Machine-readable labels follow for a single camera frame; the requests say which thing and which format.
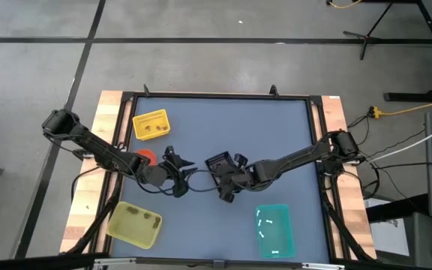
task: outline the white cable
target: white cable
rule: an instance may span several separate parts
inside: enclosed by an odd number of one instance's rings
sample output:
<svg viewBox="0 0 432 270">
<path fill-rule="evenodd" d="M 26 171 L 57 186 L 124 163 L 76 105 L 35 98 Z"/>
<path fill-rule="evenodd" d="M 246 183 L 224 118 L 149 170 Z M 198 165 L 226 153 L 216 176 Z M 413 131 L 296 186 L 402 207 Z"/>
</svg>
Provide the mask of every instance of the white cable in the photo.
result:
<svg viewBox="0 0 432 270">
<path fill-rule="evenodd" d="M 429 140 L 430 138 L 432 138 L 432 134 L 431 134 L 430 136 L 427 136 L 426 138 L 424 138 L 424 139 L 418 141 L 418 142 L 413 143 L 412 145 L 409 145 L 409 146 L 406 146 L 405 148 L 402 148 L 402 149 L 399 149 L 399 150 L 393 151 L 393 152 L 391 152 L 391 153 L 385 154 L 385 155 L 383 155 L 383 156 L 381 156 L 381 157 L 376 157 L 376 158 L 374 158 L 373 160 L 368 161 L 368 162 L 369 162 L 369 163 L 373 163 L 374 161 L 382 160 L 383 158 L 387 158 L 387 157 L 389 157 L 390 155 L 394 155 L 394 154 L 400 153 L 400 152 L 402 152 L 402 151 L 405 151 L 405 150 L 407 150 L 407 149 L 410 149 L 410 148 L 413 147 L 413 146 L 417 146 L 418 144 L 423 143 L 424 141 Z"/>
</svg>

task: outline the blue table surface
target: blue table surface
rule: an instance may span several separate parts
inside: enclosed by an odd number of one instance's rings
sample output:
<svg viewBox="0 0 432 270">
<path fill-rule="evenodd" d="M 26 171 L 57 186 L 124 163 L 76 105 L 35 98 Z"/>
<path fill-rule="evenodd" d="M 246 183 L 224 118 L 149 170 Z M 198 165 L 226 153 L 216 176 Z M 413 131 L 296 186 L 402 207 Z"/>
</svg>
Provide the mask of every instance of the blue table surface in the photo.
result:
<svg viewBox="0 0 432 270">
<path fill-rule="evenodd" d="M 224 100 L 199 98 L 138 98 L 135 115 L 166 109 L 168 135 L 140 141 L 134 133 L 130 150 L 151 149 L 161 162 L 167 146 L 182 158 L 207 169 L 204 161 L 221 152 L 240 153 L 249 162 L 276 159 L 311 145 L 306 103 L 302 100 Z M 193 188 L 215 186 L 212 177 L 191 177 Z M 173 186 L 166 181 L 164 188 Z M 156 191 L 155 187 L 146 185 Z M 208 260 L 250 260 L 328 263 L 329 255 L 314 163 L 285 173 L 262 192 L 242 191 L 233 203 L 218 191 L 188 191 L 181 198 L 150 194 L 126 178 L 121 200 L 163 217 L 154 246 L 144 250 L 114 239 L 113 257 L 161 257 Z M 259 254 L 254 212 L 257 206 L 289 207 L 296 255 L 263 259 Z"/>
</svg>

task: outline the wooden table frame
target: wooden table frame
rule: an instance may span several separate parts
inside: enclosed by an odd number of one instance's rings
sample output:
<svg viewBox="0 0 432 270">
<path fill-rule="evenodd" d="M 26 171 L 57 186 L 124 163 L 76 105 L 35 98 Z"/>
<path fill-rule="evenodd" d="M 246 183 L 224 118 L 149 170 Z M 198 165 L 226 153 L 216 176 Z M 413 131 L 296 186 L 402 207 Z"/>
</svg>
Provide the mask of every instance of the wooden table frame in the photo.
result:
<svg viewBox="0 0 432 270">
<path fill-rule="evenodd" d="M 175 93 L 157 93 L 158 95 L 176 95 Z M 201 93 L 201 95 L 211 96 L 213 94 Z M 225 94 L 242 96 L 244 94 Z M 119 142 L 129 142 L 131 132 L 126 134 L 128 125 L 131 124 L 130 114 L 134 111 L 133 92 L 123 91 L 102 91 L 99 103 L 97 105 L 96 114 L 92 125 L 91 132 L 106 140 L 108 143 L 117 145 Z M 309 115 L 313 117 L 315 136 L 319 139 L 323 133 L 327 131 L 346 130 L 346 121 L 344 118 L 341 99 L 335 96 L 299 96 L 304 97 L 310 104 L 311 112 Z M 81 172 L 96 167 L 94 159 L 84 160 L 81 167 Z M 344 165 L 344 169 L 351 173 L 356 172 L 356 168 L 350 165 Z M 103 205 L 103 201 L 107 200 L 106 196 L 101 194 L 111 194 L 113 192 L 116 178 L 121 177 L 116 173 L 104 172 L 102 169 L 97 169 L 82 176 L 76 186 L 73 203 L 70 208 L 69 217 L 67 219 L 66 229 L 62 239 L 60 251 L 67 251 L 72 248 L 77 240 L 89 228 L 92 221 L 98 212 L 98 208 Z M 325 180 L 326 186 L 330 186 L 329 178 Z M 348 230 L 352 233 L 355 240 L 363 247 L 364 251 L 376 258 L 373 239 L 368 223 L 368 217 L 365 211 L 365 205 L 362 198 L 361 187 L 359 180 L 351 175 L 343 174 L 337 180 L 333 191 L 328 190 L 328 196 L 334 207 L 342 212 L 344 223 Z M 101 252 L 107 249 L 110 240 L 106 239 L 107 220 L 103 222 L 97 241 L 92 241 L 91 245 L 86 247 L 85 251 L 91 248 L 92 251 Z M 338 233 L 338 228 L 331 221 L 329 232 L 332 234 L 331 240 L 328 243 L 333 243 L 330 247 L 330 254 L 334 258 L 347 258 L 349 256 L 354 260 L 356 257 L 345 244 L 341 244 L 341 238 Z"/>
</svg>

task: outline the yellow plastic bin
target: yellow plastic bin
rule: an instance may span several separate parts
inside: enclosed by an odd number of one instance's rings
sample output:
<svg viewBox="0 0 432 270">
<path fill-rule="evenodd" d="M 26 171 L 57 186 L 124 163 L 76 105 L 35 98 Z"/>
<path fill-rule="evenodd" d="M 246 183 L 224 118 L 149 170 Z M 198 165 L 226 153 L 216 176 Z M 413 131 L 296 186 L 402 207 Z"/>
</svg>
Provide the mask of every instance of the yellow plastic bin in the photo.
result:
<svg viewBox="0 0 432 270">
<path fill-rule="evenodd" d="M 134 131 L 138 140 L 149 140 L 170 132 L 170 121 L 165 109 L 133 117 Z"/>
<path fill-rule="evenodd" d="M 162 224 L 163 218 L 159 214 L 127 202 L 119 202 L 109 220 L 106 234 L 149 249 L 155 243 Z"/>
</svg>

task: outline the teal plastic bin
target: teal plastic bin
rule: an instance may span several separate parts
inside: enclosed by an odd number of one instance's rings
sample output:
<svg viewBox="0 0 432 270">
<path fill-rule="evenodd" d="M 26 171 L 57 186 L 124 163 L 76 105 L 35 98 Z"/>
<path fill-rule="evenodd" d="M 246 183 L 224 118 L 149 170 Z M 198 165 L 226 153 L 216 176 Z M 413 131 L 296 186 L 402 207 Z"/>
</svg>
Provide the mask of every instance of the teal plastic bin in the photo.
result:
<svg viewBox="0 0 432 270">
<path fill-rule="evenodd" d="M 294 257 L 296 249 L 288 205 L 256 207 L 256 236 L 261 257 L 266 259 Z"/>
</svg>

